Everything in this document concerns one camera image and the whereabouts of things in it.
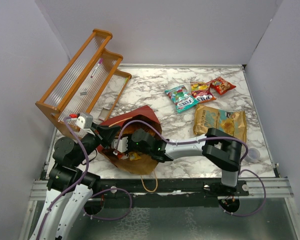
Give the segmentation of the red paper bag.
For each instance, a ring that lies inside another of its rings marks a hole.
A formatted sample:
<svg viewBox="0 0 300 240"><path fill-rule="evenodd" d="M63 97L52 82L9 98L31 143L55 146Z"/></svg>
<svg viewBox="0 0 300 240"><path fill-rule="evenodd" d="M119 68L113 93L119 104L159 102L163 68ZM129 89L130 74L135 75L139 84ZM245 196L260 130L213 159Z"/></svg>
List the red paper bag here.
<svg viewBox="0 0 300 240"><path fill-rule="evenodd" d="M104 126L120 126L123 130L119 146L97 147L99 154L117 168L134 175L144 176L154 172L159 156L162 128L155 112L144 105L128 113L112 117L102 123Z"/></svg>

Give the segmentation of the teal Fox's candy bag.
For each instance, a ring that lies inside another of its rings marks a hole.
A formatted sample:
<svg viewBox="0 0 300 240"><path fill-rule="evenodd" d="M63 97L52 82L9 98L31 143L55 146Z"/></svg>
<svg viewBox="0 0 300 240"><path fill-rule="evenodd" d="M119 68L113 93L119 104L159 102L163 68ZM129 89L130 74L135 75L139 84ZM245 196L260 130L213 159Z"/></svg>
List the teal Fox's candy bag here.
<svg viewBox="0 0 300 240"><path fill-rule="evenodd" d="M167 89L164 93L174 103L177 113L188 110L199 103L187 90L184 85Z"/></svg>

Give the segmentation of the gold crispy chips bag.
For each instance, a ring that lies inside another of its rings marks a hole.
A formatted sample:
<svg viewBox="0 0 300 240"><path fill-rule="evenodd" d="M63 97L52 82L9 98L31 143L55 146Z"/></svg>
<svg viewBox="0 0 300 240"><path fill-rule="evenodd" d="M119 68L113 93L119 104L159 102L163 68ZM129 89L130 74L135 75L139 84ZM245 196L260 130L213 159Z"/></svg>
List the gold crispy chips bag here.
<svg viewBox="0 0 300 240"><path fill-rule="evenodd" d="M198 104L194 112L193 133L203 135L209 128L216 128L243 142L247 141L245 111L225 111Z"/></svg>

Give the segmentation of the orange Fox's fruits candy bag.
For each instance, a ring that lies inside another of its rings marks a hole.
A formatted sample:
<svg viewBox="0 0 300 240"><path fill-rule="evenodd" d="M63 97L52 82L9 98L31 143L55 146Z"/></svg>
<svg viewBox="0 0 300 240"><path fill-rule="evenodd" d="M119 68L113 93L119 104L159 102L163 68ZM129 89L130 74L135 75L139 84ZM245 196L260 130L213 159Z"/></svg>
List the orange Fox's fruits candy bag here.
<svg viewBox="0 0 300 240"><path fill-rule="evenodd" d="M215 101L217 98L211 93L211 83L210 82L199 82L199 81L191 81L191 95L199 102L199 103L207 103L211 101Z"/></svg>

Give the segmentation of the red snack packet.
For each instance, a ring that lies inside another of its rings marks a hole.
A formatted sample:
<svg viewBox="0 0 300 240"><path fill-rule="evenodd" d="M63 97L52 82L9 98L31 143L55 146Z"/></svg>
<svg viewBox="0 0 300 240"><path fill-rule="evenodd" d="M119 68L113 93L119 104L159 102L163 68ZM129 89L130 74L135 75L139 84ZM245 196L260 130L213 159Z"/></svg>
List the red snack packet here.
<svg viewBox="0 0 300 240"><path fill-rule="evenodd" d="M224 78L222 77L217 77L215 79L213 79L211 82L210 82L210 86L216 90L216 92L222 96L224 95L225 93L227 93L228 91L230 90L233 90L236 88L235 85L233 85L232 83L228 82L227 80L225 80Z"/></svg>

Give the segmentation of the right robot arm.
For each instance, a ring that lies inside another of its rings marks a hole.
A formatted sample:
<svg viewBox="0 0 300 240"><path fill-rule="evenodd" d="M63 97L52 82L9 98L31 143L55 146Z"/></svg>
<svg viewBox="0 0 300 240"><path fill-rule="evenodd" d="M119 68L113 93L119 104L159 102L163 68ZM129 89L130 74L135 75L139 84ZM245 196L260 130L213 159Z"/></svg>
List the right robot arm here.
<svg viewBox="0 0 300 240"><path fill-rule="evenodd" d="M207 158L221 169L221 181L217 191L226 196L232 195L238 189L243 145L241 140L216 128L209 128L204 136L184 140L156 139L139 129L127 140L129 151L145 154L159 163L185 157Z"/></svg>

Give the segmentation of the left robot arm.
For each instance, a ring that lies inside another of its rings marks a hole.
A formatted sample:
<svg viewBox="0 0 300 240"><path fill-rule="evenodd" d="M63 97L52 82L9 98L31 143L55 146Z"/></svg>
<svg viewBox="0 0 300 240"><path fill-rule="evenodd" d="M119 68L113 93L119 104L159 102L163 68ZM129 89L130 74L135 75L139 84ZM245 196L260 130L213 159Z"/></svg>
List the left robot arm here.
<svg viewBox="0 0 300 240"><path fill-rule="evenodd" d="M88 162L97 147L109 148L121 128L93 124L91 129L83 138L72 131L72 137L64 136L55 143L54 166L32 240L66 240L85 203L100 193L100 176L78 166Z"/></svg>

